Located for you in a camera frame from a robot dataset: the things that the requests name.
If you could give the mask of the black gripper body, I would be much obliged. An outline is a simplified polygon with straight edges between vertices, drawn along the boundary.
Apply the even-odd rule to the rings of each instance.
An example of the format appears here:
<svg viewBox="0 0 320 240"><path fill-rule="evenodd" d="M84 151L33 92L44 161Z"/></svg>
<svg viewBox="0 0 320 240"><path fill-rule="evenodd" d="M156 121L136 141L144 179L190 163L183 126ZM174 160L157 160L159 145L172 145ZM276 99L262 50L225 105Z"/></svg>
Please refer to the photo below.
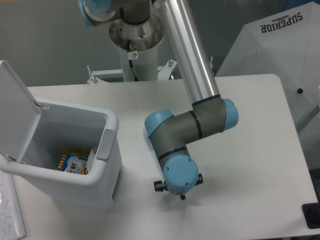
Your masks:
<svg viewBox="0 0 320 240"><path fill-rule="evenodd" d="M180 196L181 200L185 200L186 199L186 195L184 193L181 193L179 196Z"/></svg>

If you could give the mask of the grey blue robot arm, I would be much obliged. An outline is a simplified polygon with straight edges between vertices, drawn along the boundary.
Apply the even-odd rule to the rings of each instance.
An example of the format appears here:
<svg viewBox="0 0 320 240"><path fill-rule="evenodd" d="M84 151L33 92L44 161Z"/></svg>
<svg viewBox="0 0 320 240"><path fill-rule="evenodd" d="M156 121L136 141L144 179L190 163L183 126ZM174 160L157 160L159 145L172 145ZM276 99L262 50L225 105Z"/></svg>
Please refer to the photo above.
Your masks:
<svg viewBox="0 0 320 240"><path fill-rule="evenodd" d="M220 95L186 0L80 0L89 26L109 23L109 36L120 53L126 82L158 78L156 48L168 34L187 94L188 112L170 110L150 114L144 122L147 136L163 172L154 183L157 192L186 193L203 183L187 144L235 127L239 114L233 101Z"/></svg>

